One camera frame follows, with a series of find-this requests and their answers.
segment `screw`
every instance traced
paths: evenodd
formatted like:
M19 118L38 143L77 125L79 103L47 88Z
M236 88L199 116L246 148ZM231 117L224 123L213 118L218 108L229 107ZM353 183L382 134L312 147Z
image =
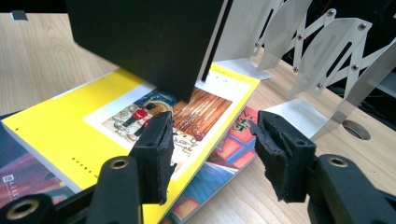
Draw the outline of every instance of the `screw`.
M359 66L357 64L353 64L350 69L352 69L352 71L357 71L359 69Z
M364 29L366 29L366 27L367 27L366 24L361 23L361 24L358 26L358 30L363 31Z
M327 16L330 17L330 16L334 15L334 12L335 12L334 9L328 10L327 11Z

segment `book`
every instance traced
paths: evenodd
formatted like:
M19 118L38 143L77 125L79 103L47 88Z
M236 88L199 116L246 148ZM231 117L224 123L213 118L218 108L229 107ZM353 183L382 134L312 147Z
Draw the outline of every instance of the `book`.
M0 120L15 113L0 116ZM29 194L44 193L54 204L74 194L0 126L0 208Z
M257 122L257 111L246 106L204 165L183 190L162 224L185 223L256 157L256 137L248 120Z
M244 108L259 80L215 64L187 104L125 70L2 120L5 129L74 192L96 183L102 164L128 155L147 120L173 111L177 163L164 205L144 204L158 223Z
M185 101L209 71L232 2L65 1L80 46Z

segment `yellow book cover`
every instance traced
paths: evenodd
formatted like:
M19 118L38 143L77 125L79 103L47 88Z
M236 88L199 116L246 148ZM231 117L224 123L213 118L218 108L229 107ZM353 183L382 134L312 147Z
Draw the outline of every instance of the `yellow book cover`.
M172 111L177 168L163 205L144 204L158 223L228 131L259 80L212 64L189 103L122 69L3 119L5 129L74 192L94 185L102 164L128 155L149 119Z

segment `wooden surface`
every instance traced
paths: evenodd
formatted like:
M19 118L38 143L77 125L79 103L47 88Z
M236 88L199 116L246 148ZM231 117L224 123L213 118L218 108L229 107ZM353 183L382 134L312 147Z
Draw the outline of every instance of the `wooden surface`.
M73 42L66 15L28 14L28 19L14 22L9 14L0 14L0 115L35 105L117 68ZM288 101L285 96L296 78L285 63L269 73L272 78L262 81L248 102L256 110ZM326 118L341 101L329 91L319 97L309 92L296 97ZM353 160L377 188L396 195L396 133L359 109L348 119L362 125L371 139L355 138L340 126L315 141L317 155L331 153ZM278 202L257 159L189 223L309 223L306 207L306 203Z

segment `colorful book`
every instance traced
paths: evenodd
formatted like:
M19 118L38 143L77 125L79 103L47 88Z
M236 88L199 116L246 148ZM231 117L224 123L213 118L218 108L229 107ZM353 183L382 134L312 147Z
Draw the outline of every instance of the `colorful book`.
M155 114L173 111L177 163L164 205L144 204L158 223L242 111L259 80L212 65L191 100L179 101L143 79L117 70L2 120L23 147L74 192L96 183L102 164L127 155Z
M181 193L162 224L185 223L256 158L256 138L249 130L250 119L257 121L257 111L247 106Z
M12 114L0 116L0 119ZM0 126L0 208L22 196L44 193L59 203L74 192Z

